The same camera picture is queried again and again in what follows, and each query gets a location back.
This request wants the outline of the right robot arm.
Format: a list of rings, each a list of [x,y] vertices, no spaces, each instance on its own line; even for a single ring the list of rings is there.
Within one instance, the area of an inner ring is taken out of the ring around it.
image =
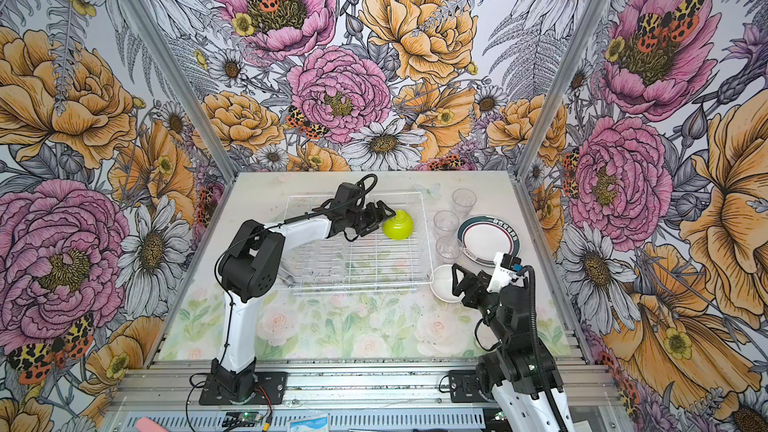
[[[480,313],[496,343],[476,366],[479,390],[501,408],[513,431],[573,431],[556,361],[538,334],[532,267],[500,267],[492,275],[454,264],[451,288]]]

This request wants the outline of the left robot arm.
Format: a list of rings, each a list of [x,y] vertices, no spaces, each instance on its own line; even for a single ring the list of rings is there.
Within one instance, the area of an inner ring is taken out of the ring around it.
[[[215,265],[219,286],[226,294],[226,330],[219,356],[212,360],[207,384],[211,392],[234,403],[244,403],[257,391],[255,325],[260,299],[277,281],[282,256],[300,246],[346,235],[355,241],[375,232],[396,212],[367,195],[378,177],[341,183],[335,195],[321,205],[279,223],[244,221]]]

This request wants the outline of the aluminium frame rail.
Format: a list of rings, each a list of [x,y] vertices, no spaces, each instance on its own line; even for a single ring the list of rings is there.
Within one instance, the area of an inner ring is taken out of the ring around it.
[[[147,417],[167,431],[223,431],[227,412],[259,411],[270,414],[274,431],[317,416],[326,417],[333,431],[505,431],[508,425],[495,401],[450,400],[448,373],[474,371],[474,366],[472,360],[447,359],[267,362],[258,372],[288,374],[280,405],[203,406],[203,362],[160,362],[126,376],[101,428],[132,431],[139,418]]]

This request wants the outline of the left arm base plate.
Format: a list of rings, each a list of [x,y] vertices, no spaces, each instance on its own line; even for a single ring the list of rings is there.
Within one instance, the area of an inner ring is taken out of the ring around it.
[[[210,374],[203,385],[199,404],[280,405],[286,391],[286,372],[244,370],[234,374],[223,370]]]

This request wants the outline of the lime green bowl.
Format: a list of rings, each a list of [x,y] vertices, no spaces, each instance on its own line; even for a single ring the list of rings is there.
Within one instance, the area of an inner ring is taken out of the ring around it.
[[[414,221],[406,211],[396,210],[395,215],[382,224],[382,232],[392,240],[406,240],[414,232]]]

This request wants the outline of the pink wooden plate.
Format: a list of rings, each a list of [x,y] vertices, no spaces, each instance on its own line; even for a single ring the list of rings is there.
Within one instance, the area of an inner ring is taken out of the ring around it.
[[[466,219],[457,230],[463,254],[471,261],[493,266],[497,253],[516,257],[520,240],[507,222],[492,216],[478,215]]]

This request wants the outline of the pink object front edge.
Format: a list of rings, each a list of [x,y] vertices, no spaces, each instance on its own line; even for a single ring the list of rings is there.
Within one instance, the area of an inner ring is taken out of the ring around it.
[[[137,432],[168,432],[164,427],[147,417],[139,418],[134,427]]]

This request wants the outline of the orange bowl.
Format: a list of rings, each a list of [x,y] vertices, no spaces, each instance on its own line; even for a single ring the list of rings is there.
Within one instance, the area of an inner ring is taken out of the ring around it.
[[[443,264],[436,267],[432,272],[432,277],[430,288],[438,300],[449,304],[459,303],[462,300],[463,294],[459,296],[453,294],[451,264]]]

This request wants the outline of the clear glass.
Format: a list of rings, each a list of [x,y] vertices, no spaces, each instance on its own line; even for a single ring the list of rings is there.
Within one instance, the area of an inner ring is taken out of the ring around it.
[[[461,242],[454,236],[442,236],[436,240],[435,251],[442,264],[455,263],[462,256]]]
[[[460,218],[467,217],[476,203],[476,194],[468,188],[458,188],[451,195],[452,210]]]
[[[437,238],[454,236],[459,228],[460,219],[451,210],[440,210],[433,218],[433,233]]]

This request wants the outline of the small circuit board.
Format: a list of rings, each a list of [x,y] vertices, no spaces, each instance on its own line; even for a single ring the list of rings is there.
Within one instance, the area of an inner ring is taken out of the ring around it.
[[[238,428],[260,427],[269,417],[270,414],[267,412],[230,411],[224,415],[221,426],[225,431],[232,431]]]

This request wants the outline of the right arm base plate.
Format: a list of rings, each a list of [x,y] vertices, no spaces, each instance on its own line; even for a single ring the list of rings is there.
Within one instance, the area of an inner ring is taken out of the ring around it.
[[[481,389],[480,380],[474,371],[451,370],[448,375],[448,394],[452,403],[493,403],[490,392]]]

